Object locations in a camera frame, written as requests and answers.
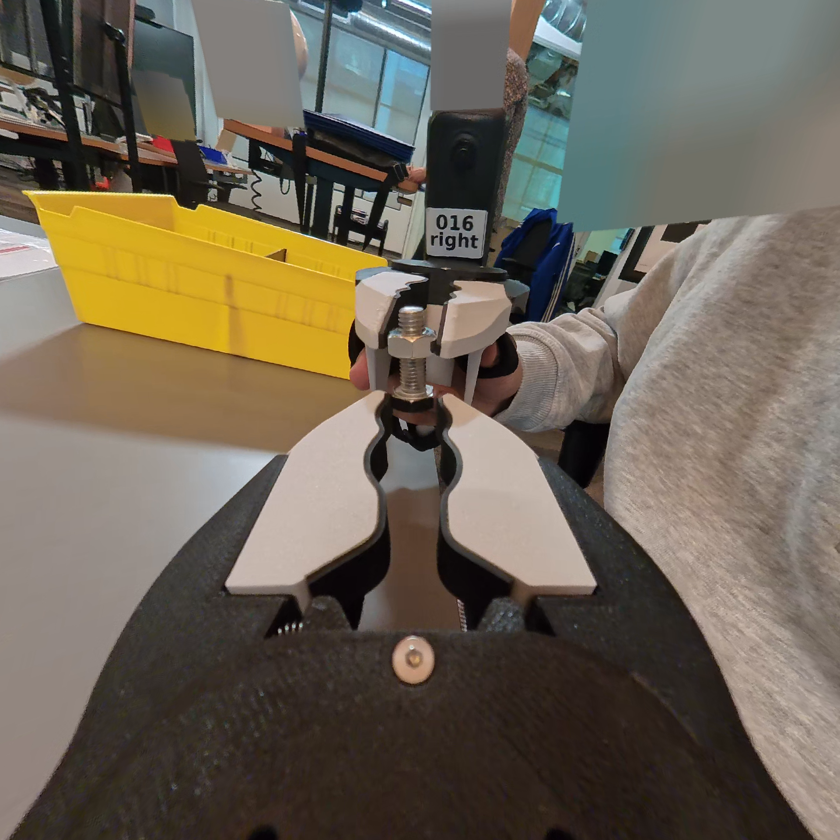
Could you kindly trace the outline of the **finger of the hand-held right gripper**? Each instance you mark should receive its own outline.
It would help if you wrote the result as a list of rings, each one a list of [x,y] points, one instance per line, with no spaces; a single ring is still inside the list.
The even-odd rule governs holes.
[[[467,358],[464,399],[473,398],[481,356],[506,331],[511,301],[501,282],[445,280],[429,295],[427,326],[434,331],[428,380],[451,386],[455,360]]]
[[[370,390],[384,391],[394,359],[387,352],[387,337],[404,306],[420,306],[427,315],[427,279],[397,270],[383,270],[360,280],[355,288],[354,334],[362,343]]]

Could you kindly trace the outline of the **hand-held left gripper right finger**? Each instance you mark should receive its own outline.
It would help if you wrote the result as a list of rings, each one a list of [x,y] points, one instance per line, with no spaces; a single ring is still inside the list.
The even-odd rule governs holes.
[[[456,396],[438,400],[442,478],[437,572],[466,617],[497,598],[588,596],[593,572],[539,458]]]

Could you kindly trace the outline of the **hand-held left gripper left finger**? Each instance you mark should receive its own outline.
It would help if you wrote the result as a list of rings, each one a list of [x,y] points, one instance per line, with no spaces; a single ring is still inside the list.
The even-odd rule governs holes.
[[[385,492],[392,409],[371,392],[318,425],[287,456],[225,587],[288,595],[302,612],[330,596],[357,629],[391,561]]]

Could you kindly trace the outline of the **steel hex nut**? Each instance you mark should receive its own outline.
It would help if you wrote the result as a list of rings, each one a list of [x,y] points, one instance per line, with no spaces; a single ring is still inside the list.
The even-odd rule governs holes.
[[[412,334],[394,329],[387,337],[387,352],[398,360],[426,359],[433,352],[436,337],[436,332],[428,327]]]

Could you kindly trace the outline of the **steel hex bolt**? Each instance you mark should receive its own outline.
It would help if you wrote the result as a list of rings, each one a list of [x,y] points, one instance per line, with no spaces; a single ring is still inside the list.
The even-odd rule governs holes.
[[[404,306],[397,313],[395,329],[403,329],[409,334],[419,333],[423,328],[428,327],[426,320],[425,308],[417,305]],[[427,383],[426,360],[427,358],[398,360],[400,381],[392,395],[399,411],[424,413],[432,408],[434,390]]]

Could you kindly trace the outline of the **person's right forearm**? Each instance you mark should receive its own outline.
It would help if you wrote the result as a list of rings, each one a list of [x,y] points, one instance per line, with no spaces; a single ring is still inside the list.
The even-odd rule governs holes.
[[[668,304],[637,287],[600,308],[510,328],[521,377],[496,419],[527,433],[609,420]]]

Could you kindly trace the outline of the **grey desk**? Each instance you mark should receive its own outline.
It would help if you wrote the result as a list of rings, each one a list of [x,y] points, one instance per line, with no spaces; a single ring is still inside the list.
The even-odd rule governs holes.
[[[346,381],[79,324],[58,269],[2,280],[2,838],[134,609]]]

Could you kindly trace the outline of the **person's right hand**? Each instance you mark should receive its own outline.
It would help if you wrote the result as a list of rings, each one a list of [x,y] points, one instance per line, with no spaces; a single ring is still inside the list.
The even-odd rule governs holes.
[[[485,348],[480,360],[482,370],[495,369],[499,365],[500,344],[496,342]],[[368,364],[364,353],[360,353],[350,368],[350,382],[355,388],[366,392],[370,389]],[[490,417],[503,411],[518,393],[522,384],[522,367],[517,363],[517,368],[505,376],[478,378],[471,405],[479,412]],[[466,372],[462,371],[457,364],[453,369],[450,386],[434,385],[436,397],[447,393],[454,394],[457,398],[463,398],[466,387]],[[426,413],[399,413],[395,416],[409,424],[417,426],[433,427],[437,422],[437,408]]]

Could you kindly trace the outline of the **blue jacket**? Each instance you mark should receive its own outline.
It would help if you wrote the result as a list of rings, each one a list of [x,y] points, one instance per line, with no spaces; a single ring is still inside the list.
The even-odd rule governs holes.
[[[556,317],[573,265],[573,225],[558,223],[554,208],[531,210],[502,240],[493,265],[509,278],[510,323]]]

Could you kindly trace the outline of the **stack of blue folders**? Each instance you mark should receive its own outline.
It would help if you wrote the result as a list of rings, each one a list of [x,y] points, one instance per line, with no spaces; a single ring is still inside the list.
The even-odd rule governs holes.
[[[356,142],[405,164],[413,158],[415,146],[412,143],[399,140],[362,122],[346,119],[339,114],[308,109],[303,109],[302,115],[309,133],[321,132],[334,139]]]

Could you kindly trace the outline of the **yellow plastic bin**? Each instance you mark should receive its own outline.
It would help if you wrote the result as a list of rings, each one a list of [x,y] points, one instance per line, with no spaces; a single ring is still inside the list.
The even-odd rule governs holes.
[[[26,191],[79,321],[347,379],[377,255],[173,196]]]

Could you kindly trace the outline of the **person's grey sweatshirt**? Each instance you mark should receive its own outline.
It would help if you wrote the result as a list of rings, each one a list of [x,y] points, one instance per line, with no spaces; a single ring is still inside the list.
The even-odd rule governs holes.
[[[838,838],[838,207],[720,219],[609,301],[605,506],[665,572],[811,833]]]

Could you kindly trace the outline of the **black office chair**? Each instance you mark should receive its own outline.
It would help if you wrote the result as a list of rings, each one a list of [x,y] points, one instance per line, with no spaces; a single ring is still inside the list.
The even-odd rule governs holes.
[[[216,189],[217,200],[228,203],[230,185],[219,185],[218,175],[224,175],[219,170],[207,169],[207,161],[198,145],[189,140],[170,140],[176,160],[177,188],[175,198],[179,205],[188,209],[196,209],[208,202],[209,193]]]

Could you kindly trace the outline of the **black monitor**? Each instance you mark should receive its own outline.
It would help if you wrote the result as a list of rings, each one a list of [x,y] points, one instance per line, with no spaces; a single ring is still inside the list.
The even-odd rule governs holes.
[[[191,36],[135,18],[131,81],[134,110],[144,133],[196,140]]]

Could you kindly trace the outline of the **long wood-edged table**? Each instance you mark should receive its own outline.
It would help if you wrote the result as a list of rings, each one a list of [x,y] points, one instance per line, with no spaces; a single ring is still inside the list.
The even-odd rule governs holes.
[[[35,180],[48,190],[67,190],[69,186],[56,184],[63,176],[48,175],[46,162],[63,169],[84,163],[90,188],[95,192],[133,192],[129,149],[123,137],[107,140],[83,133],[80,136],[82,156],[79,157],[74,154],[75,149],[63,129],[2,117],[1,131],[2,154],[36,161]],[[181,187],[176,157],[154,147],[151,136],[139,133],[136,142],[141,191],[176,196]]]

